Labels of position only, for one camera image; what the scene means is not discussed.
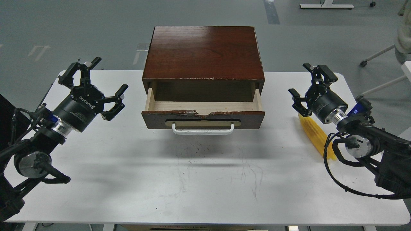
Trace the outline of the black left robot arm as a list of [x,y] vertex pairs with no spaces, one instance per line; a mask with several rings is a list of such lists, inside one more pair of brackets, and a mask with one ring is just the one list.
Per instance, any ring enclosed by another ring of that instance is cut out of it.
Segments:
[[53,110],[46,104],[30,112],[14,110],[9,146],[1,151],[1,222],[18,214],[23,198],[40,182],[68,183],[71,179],[52,166],[51,152],[75,130],[82,133],[98,114],[112,120],[125,105],[123,84],[114,96],[106,97],[91,84],[91,70],[101,61],[72,63],[58,83],[70,89],[68,96]]

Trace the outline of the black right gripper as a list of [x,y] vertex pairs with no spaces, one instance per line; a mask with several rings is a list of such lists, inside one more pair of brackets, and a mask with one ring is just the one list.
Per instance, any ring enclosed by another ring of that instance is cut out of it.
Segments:
[[323,123],[331,123],[330,114],[340,108],[346,111],[348,104],[330,89],[330,85],[338,78],[327,65],[316,67],[304,63],[303,67],[311,73],[311,86],[304,98],[294,89],[289,88],[294,103],[292,107],[303,117],[314,115]]

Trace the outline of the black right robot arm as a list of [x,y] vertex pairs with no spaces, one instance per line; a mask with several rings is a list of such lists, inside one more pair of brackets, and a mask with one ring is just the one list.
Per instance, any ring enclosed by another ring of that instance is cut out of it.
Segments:
[[[333,123],[337,133],[330,133],[324,143],[323,162],[331,179],[346,192],[377,199],[410,198],[410,141],[374,126],[371,103],[358,99],[355,107],[346,113],[348,105],[330,89],[337,76],[326,66],[304,63],[311,73],[311,86],[304,97],[289,89],[294,101],[292,107],[303,117],[314,114],[323,124]],[[391,195],[362,193],[345,186],[331,173],[327,151],[332,146],[336,158],[352,167],[365,167],[374,174],[377,187]]]

